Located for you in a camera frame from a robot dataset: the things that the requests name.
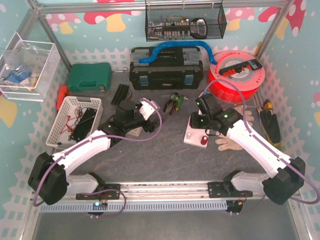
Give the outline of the red spring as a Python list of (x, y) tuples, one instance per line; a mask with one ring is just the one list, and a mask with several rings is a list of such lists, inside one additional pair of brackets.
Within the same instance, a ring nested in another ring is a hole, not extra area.
[(208, 144), (208, 137), (207, 136), (203, 136), (200, 140), (200, 144), (202, 146), (206, 146)]

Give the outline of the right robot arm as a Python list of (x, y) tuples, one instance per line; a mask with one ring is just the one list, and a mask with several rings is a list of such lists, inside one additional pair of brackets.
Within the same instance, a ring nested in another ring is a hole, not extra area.
[(263, 193), (273, 203), (283, 205), (304, 185), (306, 163), (271, 145), (248, 124), (245, 115), (232, 107), (222, 109), (210, 93), (195, 102), (199, 111), (191, 114), (192, 128), (218, 131), (240, 145), (265, 171), (264, 174), (237, 172), (230, 179), (236, 190)]

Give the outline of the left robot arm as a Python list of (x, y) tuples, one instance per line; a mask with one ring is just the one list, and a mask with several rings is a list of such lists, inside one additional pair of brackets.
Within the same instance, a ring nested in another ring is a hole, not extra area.
[(34, 190), (33, 205), (53, 205), (65, 195), (101, 198), (109, 189), (96, 173), (73, 175), (73, 171), (95, 155), (128, 140), (126, 135), (131, 130), (143, 128), (152, 133), (150, 140), (155, 138), (163, 123), (159, 108), (155, 101), (147, 98), (141, 98), (139, 104), (123, 100), (114, 114), (83, 140), (52, 155), (40, 154), (28, 179), (28, 185)]

